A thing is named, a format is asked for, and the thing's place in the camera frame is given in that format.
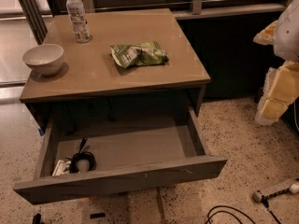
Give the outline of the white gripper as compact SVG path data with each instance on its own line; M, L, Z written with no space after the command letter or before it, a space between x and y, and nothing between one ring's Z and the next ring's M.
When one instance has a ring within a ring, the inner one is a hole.
M269 68L255 115L258 124L271 125L299 97L299 63L296 63L299 61L299 0L292 0L278 22L266 26L253 41L260 45L274 44L275 55L285 60L278 69Z

